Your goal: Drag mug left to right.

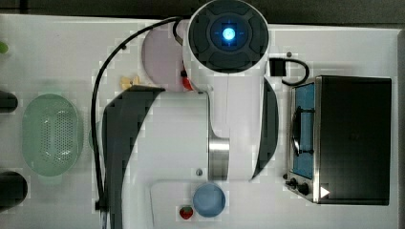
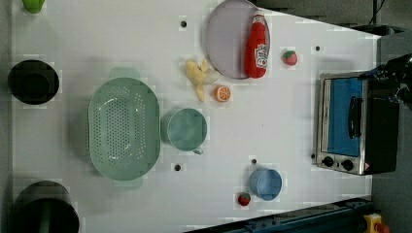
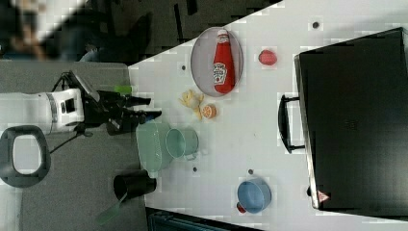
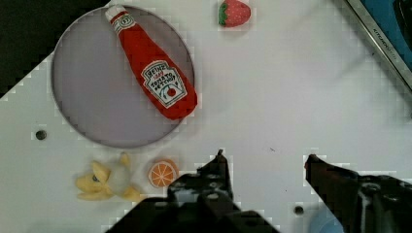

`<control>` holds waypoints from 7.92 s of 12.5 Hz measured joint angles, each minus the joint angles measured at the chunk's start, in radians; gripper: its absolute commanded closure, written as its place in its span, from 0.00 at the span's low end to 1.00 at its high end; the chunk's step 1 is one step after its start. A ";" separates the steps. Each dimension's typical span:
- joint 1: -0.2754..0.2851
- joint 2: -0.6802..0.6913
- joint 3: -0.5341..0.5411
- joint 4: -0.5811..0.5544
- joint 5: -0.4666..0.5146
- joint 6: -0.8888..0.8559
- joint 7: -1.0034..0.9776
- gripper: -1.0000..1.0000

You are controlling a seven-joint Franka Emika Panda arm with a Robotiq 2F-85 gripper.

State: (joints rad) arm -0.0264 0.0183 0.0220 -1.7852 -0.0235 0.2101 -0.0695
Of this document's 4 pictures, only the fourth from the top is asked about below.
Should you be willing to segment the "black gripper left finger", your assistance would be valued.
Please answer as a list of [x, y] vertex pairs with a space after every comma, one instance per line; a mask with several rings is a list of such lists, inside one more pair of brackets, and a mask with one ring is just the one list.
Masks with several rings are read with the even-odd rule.
[[146, 198], [105, 233], [280, 233], [255, 211], [233, 201], [228, 161], [221, 150], [194, 174]]

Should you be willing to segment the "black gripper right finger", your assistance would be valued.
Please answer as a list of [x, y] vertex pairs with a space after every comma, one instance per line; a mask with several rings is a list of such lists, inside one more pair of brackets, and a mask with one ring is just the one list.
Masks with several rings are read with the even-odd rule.
[[345, 233], [412, 233], [412, 186], [388, 175], [361, 175], [308, 156], [305, 179]]

